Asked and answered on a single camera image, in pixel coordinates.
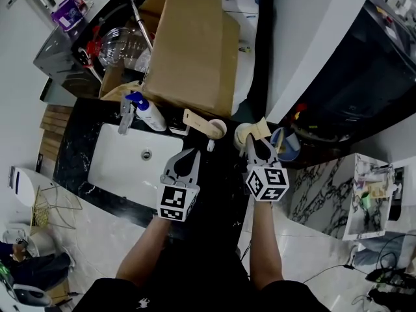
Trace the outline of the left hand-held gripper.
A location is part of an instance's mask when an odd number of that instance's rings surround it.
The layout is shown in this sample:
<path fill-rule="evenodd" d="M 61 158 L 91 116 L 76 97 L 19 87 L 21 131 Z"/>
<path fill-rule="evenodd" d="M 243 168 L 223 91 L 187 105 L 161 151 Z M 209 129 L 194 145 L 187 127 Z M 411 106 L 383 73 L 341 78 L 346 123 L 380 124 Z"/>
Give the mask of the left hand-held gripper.
<path fill-rule="evenodd" d="M 159 218 L 177 222 L 188 218 L 200 191 L 197 184 L 200 159 L 201 151 L 190 148 L 168 160 L 157 189 Z"/>

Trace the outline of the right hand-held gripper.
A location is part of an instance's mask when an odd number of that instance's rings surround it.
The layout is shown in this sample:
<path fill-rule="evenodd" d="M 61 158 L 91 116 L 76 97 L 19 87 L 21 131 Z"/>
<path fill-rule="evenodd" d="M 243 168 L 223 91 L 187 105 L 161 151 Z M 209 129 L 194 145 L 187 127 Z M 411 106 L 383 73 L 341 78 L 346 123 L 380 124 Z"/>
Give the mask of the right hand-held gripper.
<path fill-rule="evenodd" d="M 256 202 L 278 202 L 289 190 L 287 170 L 282 167 L 275 147 L 265 138 L 246 137 L 248 164 L 243 176 L 243 191 Z"/>

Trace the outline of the blue and white mug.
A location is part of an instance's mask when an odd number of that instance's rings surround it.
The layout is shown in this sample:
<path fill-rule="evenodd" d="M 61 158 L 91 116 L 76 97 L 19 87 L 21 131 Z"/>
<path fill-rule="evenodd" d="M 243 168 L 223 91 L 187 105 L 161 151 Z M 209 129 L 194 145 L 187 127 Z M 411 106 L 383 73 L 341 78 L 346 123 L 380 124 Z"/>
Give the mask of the blue and white mug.
<path fill-rule="evenodd" d="M 222 120 L 219 120 L 219 119 L 212 119 L 209 122 L 220 130 L 220 136 L 216 136 L 214 139 L 210 138 L 209 141 L 208 141 L 207 151 L 212 152 L 214 150 L 214 147 L 215 147 L 215 142 L 217 140 L 220 140 L 221 138 L 223 138 L 226 135 L 227 126 L 226 126 L 225 122 L 223 122 Z"/>

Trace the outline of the person's left forearm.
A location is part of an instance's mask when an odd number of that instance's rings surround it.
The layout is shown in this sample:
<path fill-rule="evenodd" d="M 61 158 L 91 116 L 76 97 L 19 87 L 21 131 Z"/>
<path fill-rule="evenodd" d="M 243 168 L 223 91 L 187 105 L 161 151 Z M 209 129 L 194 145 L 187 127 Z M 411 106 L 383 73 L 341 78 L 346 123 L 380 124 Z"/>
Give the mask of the person's left forearm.
<path fill-rule="evenodd" d="M 142 287 L 155 269 L 168 235 L 171 221 L 154 217 L 136 244 L 124 257 L 116 279 L 127 280 Z"/>

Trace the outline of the person's right forearm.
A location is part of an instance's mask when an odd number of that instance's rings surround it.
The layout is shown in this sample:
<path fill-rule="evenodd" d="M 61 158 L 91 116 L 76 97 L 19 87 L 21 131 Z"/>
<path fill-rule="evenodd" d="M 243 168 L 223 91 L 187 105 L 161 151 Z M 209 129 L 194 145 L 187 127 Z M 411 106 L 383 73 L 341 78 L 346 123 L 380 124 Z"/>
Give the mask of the person's right forearm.
<path fill-rule="evenodd" d="M 272 204 L 269 202 L 254 203 L 250 279 L 258 290 L 283 279 L 281 255 L 274 232 Z"/>

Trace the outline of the blue bowl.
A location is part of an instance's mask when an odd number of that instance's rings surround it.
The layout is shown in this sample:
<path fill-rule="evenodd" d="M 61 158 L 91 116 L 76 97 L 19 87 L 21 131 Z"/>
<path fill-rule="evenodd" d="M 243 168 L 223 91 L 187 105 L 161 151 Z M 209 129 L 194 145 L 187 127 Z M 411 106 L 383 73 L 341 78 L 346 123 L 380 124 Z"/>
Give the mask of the blue bowl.
<path fill-rule="evenodd" d="M 270 143 L 275 149 L 279 147 L 278 158 L 282 162 L 290 162 L 297 158 L 301 145 L 292 129 L 286 127 L 277 128 L 270 137 Z"/>

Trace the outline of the small white box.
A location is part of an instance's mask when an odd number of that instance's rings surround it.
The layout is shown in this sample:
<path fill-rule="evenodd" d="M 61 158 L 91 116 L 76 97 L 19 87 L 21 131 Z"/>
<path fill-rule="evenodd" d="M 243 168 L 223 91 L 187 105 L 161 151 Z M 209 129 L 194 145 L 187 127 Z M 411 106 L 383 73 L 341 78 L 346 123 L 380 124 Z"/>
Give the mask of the small white box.
<path fill-rule="evenodd" d="M 173 116 L 168 121 L 169 130 L 177 135 L 187 136 L 189 134 L 190 127 L 183 122 L 183 118 L 179 116 Z"/>

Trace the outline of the white sink basin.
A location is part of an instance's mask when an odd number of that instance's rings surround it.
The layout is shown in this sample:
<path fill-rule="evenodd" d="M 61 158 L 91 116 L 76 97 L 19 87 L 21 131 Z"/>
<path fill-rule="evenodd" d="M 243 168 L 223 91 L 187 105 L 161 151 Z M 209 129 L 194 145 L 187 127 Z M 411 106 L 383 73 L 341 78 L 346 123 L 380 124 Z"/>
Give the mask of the white sink basin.
<path fill-rule="evenodd" d="M 88 182 L 107 192 L 155 209 L 157 187 L 167 161 L 183 149 L 183 140 L 168 135 L 102 125 Z"/>

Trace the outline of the marble pattern box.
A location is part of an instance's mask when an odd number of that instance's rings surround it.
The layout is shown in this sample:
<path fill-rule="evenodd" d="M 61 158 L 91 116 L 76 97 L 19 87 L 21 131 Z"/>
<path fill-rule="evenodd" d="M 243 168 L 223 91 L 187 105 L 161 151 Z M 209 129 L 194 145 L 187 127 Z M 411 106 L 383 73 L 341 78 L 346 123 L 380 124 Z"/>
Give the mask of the marble pattern box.
<path fill-rule="evenodd" d="M 289 219 L 343 241 L 385 235 L 392 164 L 353 153 L 297 171 Z"/>

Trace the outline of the white pump bottle blue cap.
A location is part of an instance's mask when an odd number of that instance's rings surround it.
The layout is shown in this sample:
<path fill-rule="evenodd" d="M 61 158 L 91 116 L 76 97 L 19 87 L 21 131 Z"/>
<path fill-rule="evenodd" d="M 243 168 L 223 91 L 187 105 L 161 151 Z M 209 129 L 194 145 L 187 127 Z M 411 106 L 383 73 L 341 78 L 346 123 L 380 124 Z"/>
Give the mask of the white pump bottle blue cap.
<path fill-rule="evenodd" d="M 164 132 L 167 130 L 166 120 L 157 106 L 146 99 L 141 92 L 128 94 L 125 99 L 129 100 L 135 107 L 136 116 L 154 131 Z"/>

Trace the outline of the chrome faucet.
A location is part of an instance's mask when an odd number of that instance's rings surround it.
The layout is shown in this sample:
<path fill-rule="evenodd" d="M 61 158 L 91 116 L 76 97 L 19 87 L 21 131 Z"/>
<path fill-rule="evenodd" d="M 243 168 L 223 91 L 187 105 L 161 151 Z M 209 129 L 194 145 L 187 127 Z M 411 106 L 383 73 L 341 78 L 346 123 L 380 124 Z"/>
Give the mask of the chrome faucet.
<path fill-rule="evenodd" d="M 126 97 L 123 97 L 120 102 L 120 116 L 121 122 L 118 128 L 118 133 L 126 135 L 129 132 L 129 128 L 135 116 L 135 108 L 131 101 Z"/>

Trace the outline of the person's black clothing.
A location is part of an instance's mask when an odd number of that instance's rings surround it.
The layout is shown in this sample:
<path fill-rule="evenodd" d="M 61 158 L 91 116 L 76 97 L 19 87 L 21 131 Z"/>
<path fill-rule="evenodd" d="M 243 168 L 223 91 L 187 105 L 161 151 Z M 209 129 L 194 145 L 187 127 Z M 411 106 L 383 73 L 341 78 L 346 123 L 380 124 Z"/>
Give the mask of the person's black clothing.
<path fill-rule="evenodd" d="M 165 248 L 143 287 L 97 279 L 73 312 L 330 312 L 309 287 L 278 280 L 256 289 L 236 252 Z"/>

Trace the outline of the brown cardboard box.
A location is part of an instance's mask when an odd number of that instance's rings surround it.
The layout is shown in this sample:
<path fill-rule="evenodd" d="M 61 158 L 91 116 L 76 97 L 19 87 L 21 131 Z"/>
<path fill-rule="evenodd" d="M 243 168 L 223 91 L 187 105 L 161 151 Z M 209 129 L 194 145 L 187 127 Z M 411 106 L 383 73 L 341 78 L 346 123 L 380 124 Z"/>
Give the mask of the brown cardboard box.
<path fill-rule="evenodd" d="M 222 0 L 145 0 L 138 11 L 155 35 L 144 97 L 230 118 L 240 25 Z"/>

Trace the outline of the wooden steps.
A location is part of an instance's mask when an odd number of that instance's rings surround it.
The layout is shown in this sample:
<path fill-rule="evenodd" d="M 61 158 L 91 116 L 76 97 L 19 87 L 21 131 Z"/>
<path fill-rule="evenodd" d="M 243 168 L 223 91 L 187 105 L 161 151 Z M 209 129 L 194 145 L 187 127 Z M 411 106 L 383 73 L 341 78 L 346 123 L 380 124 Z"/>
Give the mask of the wooden steps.
<path fill-rule="evenodd" d="M 40 122 L 40 129 L 44 132 L 40 143 L 39 153 L 45 158 L 54 162 L 57 161 L 60 144 L 72 114 L 72 110 L 73 107 L 47 105 Z"/>

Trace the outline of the clear plastic jug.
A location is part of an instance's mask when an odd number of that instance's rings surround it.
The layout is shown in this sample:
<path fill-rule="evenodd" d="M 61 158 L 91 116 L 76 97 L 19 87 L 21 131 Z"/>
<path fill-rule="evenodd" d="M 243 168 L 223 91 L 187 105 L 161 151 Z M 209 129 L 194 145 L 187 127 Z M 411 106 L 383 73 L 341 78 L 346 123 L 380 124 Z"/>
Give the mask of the clear plastic jug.
<path fill-rule="evenodd" d="M 104 68 L 123 66 L 145 73 L 150 56 L 148 43 L 140 30 L 117 27 L 101 39 L 98 59 Z"/>

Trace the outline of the red spray trigger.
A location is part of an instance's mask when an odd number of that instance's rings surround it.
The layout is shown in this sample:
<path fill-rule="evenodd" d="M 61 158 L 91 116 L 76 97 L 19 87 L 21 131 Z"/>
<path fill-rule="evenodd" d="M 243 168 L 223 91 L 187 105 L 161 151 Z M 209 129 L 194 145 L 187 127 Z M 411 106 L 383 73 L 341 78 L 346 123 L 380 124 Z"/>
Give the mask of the red spray trigger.
<path fill-rule="evenodd" d="M 101 49 L 101 37 L 99 35 L 100 26 L 96 25 L 93 28 L 93 37 L 91 41 L 87 43 L 86 46 L 86 54 L 88 58 L 88 67 L 93 66 L 94 59 L 98 57 L 100 49 Z"/>

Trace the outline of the white rounded bin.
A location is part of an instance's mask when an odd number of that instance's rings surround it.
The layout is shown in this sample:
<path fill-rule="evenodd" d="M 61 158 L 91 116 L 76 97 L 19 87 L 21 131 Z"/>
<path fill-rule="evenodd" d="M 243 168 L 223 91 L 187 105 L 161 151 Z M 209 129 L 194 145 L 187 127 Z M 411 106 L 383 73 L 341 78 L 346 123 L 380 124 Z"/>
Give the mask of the white rounded bin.
<path fill-rule="evenodd" d="M 17 166 L 9 168 L 8 188 L 27 207 L 48 205 L 49 193 L 55 192 L 57 195 L 57 186 L 50 178 Z"/>

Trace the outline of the silver metal tube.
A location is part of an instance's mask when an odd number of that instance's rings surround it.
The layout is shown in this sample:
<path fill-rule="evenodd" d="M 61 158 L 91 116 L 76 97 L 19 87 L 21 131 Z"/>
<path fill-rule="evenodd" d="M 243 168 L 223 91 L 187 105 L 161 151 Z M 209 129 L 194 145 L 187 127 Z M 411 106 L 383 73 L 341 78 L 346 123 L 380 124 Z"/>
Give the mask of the silver metal tube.
<path fill-rule="evenodd" d="M 152 41 L 151 36 L 150 36 L 150 34 L 149 34 L 149 32 L 146 28 L 144 20 L 140 17 L 140 14 L 138 12 L 137 6 L 135 5 L 135 2 L 133 0 L 130 0 L 130 2 L 131 2 L 131 7 L 133 9 L 134 17 L 136 19 L 136 22 L 138 23 L 140 31 L 141 31 L 143 37 L 146 40 L 146 43 L 149 47 L 149 50 L 152 51 L 153 50 L 153 41 Z"/>

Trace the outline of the dark grey drawer unit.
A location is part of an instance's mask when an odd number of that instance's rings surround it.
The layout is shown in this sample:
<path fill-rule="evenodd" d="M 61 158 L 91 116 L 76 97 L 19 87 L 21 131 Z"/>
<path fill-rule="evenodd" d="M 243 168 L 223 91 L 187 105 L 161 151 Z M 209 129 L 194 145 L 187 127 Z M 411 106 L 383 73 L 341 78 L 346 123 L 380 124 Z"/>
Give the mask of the dark grey drawer unit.
<path fill-rule="evenodd" d="M 57 26 L 34 59 L 34 65 L 50 79 L 77 98 L 98 98 L 105 68 L 92 59 L 95 71 L 85 65 L 87 57 L 80 51 L 87 43 L 121 27 L 133 15 L 130 0 L 86 0 L 83 18 L 69 31 Z"/>

